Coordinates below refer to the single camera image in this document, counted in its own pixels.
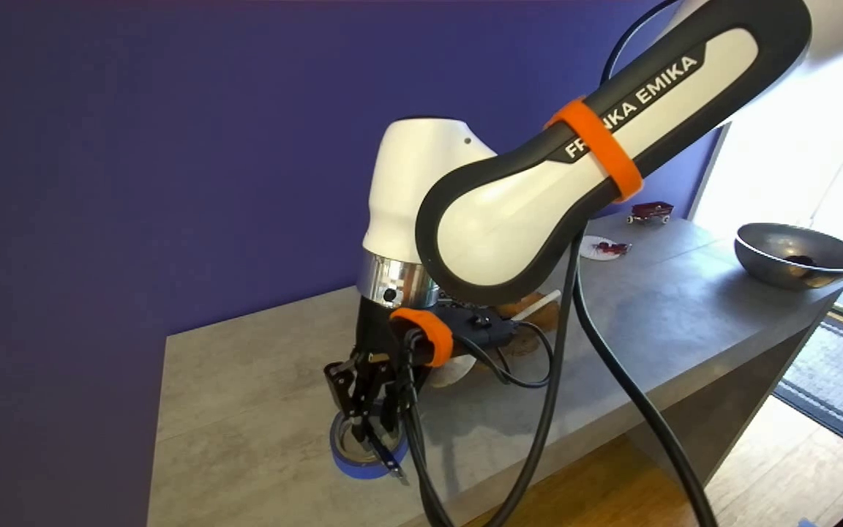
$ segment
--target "white wall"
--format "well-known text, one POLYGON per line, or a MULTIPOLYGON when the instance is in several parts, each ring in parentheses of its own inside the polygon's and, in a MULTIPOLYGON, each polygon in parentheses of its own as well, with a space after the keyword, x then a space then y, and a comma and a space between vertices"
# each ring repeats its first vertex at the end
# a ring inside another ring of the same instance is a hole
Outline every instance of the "white wall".
POLYGON ((693 222, 774 219, 843 238, 843 57, 796 70, 727 130, 693 222))

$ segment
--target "concrete tabletop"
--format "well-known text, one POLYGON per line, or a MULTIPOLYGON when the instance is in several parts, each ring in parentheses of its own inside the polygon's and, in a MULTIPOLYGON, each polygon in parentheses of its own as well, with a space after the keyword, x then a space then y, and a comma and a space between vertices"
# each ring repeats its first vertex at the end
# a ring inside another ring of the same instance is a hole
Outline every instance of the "concrete tabletop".
MULTIPOLYGON (((813 326, 843 294, 764 287, 742 273, 732 247, 692 222, 642 228, 607 218, 590 235, 632 244, 622 262, 584 262, 579 275, 601 335, 660 407, 813 326)), ((410 462, 410 486, 395 477, 358 483, 328 453, 333 401, 322 366, 350 358, 354 317, 358 294, 350 287, 167 339, 152 527, 418 521, 410 462)), ((541 354, 521 358, 516 370, 541 374, 541 354)), ((464 383, 424 390, 430 475, 459 521, 500 503, 530 449, 538 407, 541 393, 499 383, 487 370, 464 383)), ((557 424, 538 477, 638 421, 571 322, 557 424)))

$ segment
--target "franka emika robot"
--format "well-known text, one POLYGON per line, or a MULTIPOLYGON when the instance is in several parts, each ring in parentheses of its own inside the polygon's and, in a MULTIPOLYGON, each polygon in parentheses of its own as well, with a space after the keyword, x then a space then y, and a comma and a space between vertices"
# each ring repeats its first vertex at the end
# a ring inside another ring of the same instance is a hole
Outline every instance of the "franka emika robot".
POLYGON ((478 308, 538 289, 597 212, 770 89, 808 38, 802 0, 710 0, 513 153, 493 153, 459 120, 391 124, 369 194, 358 344, 325 366, 336 467, 361 480, 401 475, 410 452, 427 518, 449 524, 430 513, 424 480, 424 379, 496 339, 478 308))

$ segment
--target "orange ring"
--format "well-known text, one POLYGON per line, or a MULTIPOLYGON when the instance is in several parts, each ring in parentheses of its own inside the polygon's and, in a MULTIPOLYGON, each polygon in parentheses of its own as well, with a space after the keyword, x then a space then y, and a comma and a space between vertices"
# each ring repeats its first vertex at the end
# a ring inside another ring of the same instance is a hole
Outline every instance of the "orange ring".
POLYGON ((395 308, 392 322, 412 322, 421 328, 424 339, 430 344, 430 370, 440 370, 451 360, 455 354, 455 332, 430 310, 410 310, 410 308, 395 308))
POLYGON ((601 171, 617 184, 622 200, 632 200, 645 188, 645 177, 628 150, 616 140, 607 124, 584 99, 562 106, 552 124, 568 124, 575 136, 591 150, 601 171))

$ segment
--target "metal bowl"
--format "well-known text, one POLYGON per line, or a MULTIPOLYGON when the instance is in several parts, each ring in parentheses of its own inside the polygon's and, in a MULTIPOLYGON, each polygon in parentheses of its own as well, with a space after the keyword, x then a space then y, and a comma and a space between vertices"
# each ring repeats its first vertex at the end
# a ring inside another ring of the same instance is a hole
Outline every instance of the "metal bowl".
POLYGON ((843 240, 812 228, 746 222, 734 248, 742 268, 774 287, 816 289, 843 281, 843 240))

